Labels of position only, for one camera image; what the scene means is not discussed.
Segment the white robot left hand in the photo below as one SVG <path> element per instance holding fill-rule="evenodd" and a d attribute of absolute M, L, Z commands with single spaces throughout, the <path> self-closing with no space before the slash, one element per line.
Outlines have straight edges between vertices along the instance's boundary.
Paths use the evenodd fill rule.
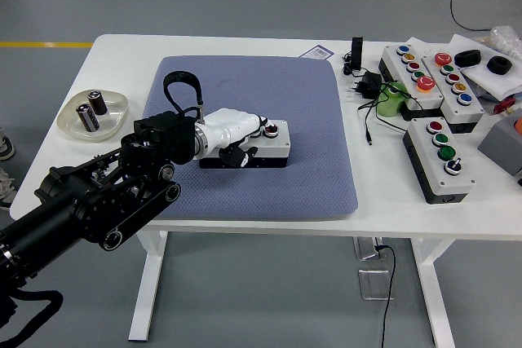
<path fill-rule="evenodd" d="M 246 167 L 258 149 L 252 147 L 244 151 L 241 145 L 250 137 L 258 137 L 262 131 L 269 138 L 275 138 L 279 133 L 277 125 L 266 117 L 221 108 L 196 122 L 194 158 L 201 160 L 218 150 L 219 159 L 225 164 L 232 168 Z"/>

